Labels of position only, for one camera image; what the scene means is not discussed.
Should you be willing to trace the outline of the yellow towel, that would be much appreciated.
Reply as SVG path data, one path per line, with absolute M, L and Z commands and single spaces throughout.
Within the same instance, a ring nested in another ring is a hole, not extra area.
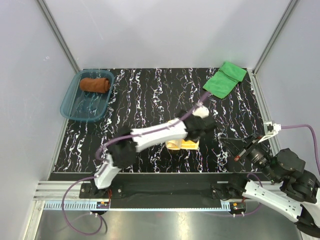
M 199 148 L 200 141 L 194 142 L 192 140 L 174 139 L 165 142 L 165 146 L 168 150 L 197 150 Z

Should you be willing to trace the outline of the brown towel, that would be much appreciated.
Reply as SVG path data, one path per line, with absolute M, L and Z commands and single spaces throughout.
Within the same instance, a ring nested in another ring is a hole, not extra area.
M 79 87 L 84 92 L 105 94 L 111 87 L 111 82 L 107 78 L 83 78 Z

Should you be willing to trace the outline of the teal transparent plastic bin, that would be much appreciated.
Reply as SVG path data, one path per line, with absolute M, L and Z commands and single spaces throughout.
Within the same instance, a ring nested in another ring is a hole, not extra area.
M 106 93 L 82 91 L 80 81 L 84 78 L 107 78 L 110 89 Z M 68 119 L 79 122 L 99 121 L 109 104 L 115 82 L 114 75 L 108 70 L 86 69 L 78 72 L 72 79 L 60 106 L 60 114 Z

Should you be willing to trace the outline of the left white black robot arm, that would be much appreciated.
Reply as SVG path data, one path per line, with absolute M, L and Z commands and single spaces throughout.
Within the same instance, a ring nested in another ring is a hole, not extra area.
M 173 140 L 196 142 L 212 133 L 217 123 L 209 116 L 208 109 L 198 108 L 200 114 L 181 111 L 177 118 L 146 128 L 121 129 L 117 137 L 102 145 L 95 158 L 102 162 L 101 168 L 94 174 L 94 183 L 90 192 L 97 198 L 108 193 L 108 187 L 115 176 L 136 161 L 137 153 Z

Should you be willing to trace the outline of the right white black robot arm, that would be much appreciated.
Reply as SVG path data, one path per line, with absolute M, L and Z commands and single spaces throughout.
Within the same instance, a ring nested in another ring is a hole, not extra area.
M 262 142 L 262 135 L 246 138 L 220 138 L 235 161 L 250 162 L 272 183 L 280 184 L 281 197 L 254 183 L 247 176 L 232 173 L 227 183 L 213 187 L 220 200 L 247 198 L 255 200 L 285 216 L 297 229 L 314 238 L 320 236 L 320 182 L 305 170 L 305 161 L 289 148 L 273 155 Z

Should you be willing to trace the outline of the green towel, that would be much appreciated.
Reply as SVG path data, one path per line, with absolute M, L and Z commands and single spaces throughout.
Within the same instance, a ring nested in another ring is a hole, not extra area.
M 217 72 L 204 84 L 203 89 L 213 96 L 224 99 L 241 83 L 247 71 L 231 62 L 225 61 Z

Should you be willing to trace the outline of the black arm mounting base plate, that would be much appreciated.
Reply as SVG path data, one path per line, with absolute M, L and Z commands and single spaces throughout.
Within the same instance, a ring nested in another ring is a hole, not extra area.
M 131 196 L 201 196 L 211 198 L 220 185 L 234 183 L 243 188 L 247 173 L 119 173 L 111 185 L 98 189 L 93 180 L 81 184 L 81 199 L 124 199 Z

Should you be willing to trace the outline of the right aluminium frame post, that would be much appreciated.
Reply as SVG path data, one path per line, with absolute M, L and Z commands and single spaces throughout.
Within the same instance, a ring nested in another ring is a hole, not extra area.
M 255 67 L 252 69 L 254 75 L 256 75 L 259 70 L 261 69 L 263 63 L 265 62 L 266 58 L 268 57 L 269 53 L 271 52 L 273 46 L 275 45 L 277 39 L 281 35 L 282 31 L 284 30 L 287 22 L 289 21 L 291 15 L 295 11 L 295 8 L 299 4 L 299 0 L 290 0 L 285 11 L 283 12 L 279 22 L 277 23 L 271 37 L 269 38 L 261 56 L 259 57 Z

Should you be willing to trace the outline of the aluminium frame post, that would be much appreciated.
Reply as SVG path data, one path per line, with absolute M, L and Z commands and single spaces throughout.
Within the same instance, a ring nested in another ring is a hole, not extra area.
M 51 29 L 55 39 L 57 40 L 61 50 L 63 51 L 66 59 L 69 62 L 71 68 L 73 69 L 73 71 L 75 73 L 78 73 L 81 69 L 79 68 L 73 54 L 71 53 L 71 50 L 70 50 L 67 42 L 65 41 L 46 1 L 45 0 L 35 0 L 35 2 L 38 5 L 42 15 L 44 16 L 49 28 Z
M 283 12 L 279 22 L 277 23 L 271 37 L 269 38 L 261 56 L 259 57 L 255 67 L 252 69 L 254 75 L 256 75 L 259 70 L 261 69 L 263 63 L 265 62 L 266 58 L 268 57 L 269 53 L 271 52 L 273 46 L 275 45 L 277 39 L 281 35 L 282 31 L 284 30 L 287 22 L 289 21 L 291 15 L 295 11 L 295 8 L 299 4 L 299 0 L 290 0 L 285 11 Z

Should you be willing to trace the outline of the aluminium frame rail front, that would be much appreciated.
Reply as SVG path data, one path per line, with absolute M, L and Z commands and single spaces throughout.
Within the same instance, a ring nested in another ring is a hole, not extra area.
M 196 195 L 139 195 L 122 199 L 115 199 L 112 196 L 102 199 L 80 198 L 81 184 L 85 180 L 90 179 L 86 177 L 77 182 L 40 181 L 33 199 L 35 201 L 44 201 L 44 206 L 50 210 L 88 210 L 91 212 L 106 212 L 109 210 L 169 212 L 230 212 L 231 210 L 235 210 L 244 212 L 248 206 L 248 201 L 256 201 L 241 197 L 221 200 L 215 197 L 215 191 L 213 191 L 214 195 L 211 198 Z M 280 192 L 278 184 L 272 185 L 264 182 L 259 185 L 278 196 L 286 196 Z

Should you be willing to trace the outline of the left aluminium frame post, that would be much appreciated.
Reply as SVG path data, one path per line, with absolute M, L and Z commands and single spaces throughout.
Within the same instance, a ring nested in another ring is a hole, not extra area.
M 63 51 L 66 59 L 69 62 L 71 68 L 73 69 L 73 71 L 75 73 L 78 73 L 81 69 L 79 68 L 73 54 L 71 53 L 71 50 L 70 50 L 67 42 L 65 41 L 46 1 L 45 0 L 35 0 L 35 2 L 38 5 L 42 15 L 44 16 L 49 28 L 51 29 L 55 39 L 57 40 L 61 50 Z

